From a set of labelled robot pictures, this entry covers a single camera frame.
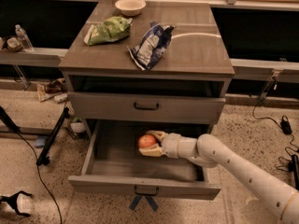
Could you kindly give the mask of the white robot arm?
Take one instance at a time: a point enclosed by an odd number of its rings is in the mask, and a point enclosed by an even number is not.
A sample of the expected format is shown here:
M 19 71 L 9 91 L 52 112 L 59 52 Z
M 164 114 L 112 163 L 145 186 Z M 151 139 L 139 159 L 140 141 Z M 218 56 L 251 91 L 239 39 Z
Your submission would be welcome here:
M 220 164 L 284 224 L 299 224 L 299 191 L 240 157 L 211 134 L 190 138 L 178 133 L 147 131 L 138 139 L 138 147 L 143 156 L 182 158 L 207 168 Z

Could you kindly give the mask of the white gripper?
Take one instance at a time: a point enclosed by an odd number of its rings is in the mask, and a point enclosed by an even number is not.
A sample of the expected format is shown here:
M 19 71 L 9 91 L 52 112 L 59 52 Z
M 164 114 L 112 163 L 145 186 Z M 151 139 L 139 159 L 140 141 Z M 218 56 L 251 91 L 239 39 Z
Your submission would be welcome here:
M 163 131 L 147 131 L 147 134 L 150 134 L 155 137 L 158 142 L 162 142 L 160 147 L 158 144 L 155 144 L 150 147 L 140 148 L 139 152 L 143 156 L 147 157 L 162 157 L 165 154 L 168 158 L 177 158 L 178 157 L 178 145 L 181 138 L 180 134 L 170 133 L 167 134 Z

